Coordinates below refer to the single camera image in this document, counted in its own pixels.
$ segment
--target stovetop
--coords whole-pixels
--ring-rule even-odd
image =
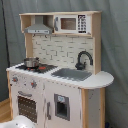
[[[54,66],[54,65],[47,65],[47,64],[39,64],[38,67],[35,67],[35,68],[28,68],[26,67],[24,64],[23,65],[20,65],[16,68],[18,69],[21,69],[21,70],[26,70],[26,71],[29,71],[29,72],[36,72],[36,73],[46,73],[54,68],[56,68],[57,66]]]

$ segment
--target oven door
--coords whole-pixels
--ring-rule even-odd
[[[55,33],[78,33],[78,15],[55,15]]]
[[[78,88],[47,81],[45,128],[82,128],[81,92]]]
[[[29,118],[36,128],[44,126],[44,97],[43,94],[12,85],[13,118],[24,115]]]

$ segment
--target oven window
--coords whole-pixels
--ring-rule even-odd
[[[76,18],[61,18],[61,29],[76,30]]]
[[[26,116],[32,122],[37,123],[36,102],[21,96],[18,96],[19,115]]]

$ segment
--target control panel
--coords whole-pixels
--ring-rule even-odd
[[[9,72],[10,84],[42,93],[43,79],[19,72]]]

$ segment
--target gray wall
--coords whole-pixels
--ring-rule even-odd
[[[11,65],[25,57],[19,13],[102,11],[102,70],[115,77],[106,88],[106,120],[128,128],[128,0],[4,0]]]
[[[6,40],[5,29],[2,12],[2,3],[0,1],[0,102],[8,98],[7,87],[7,52],[6,52]]]

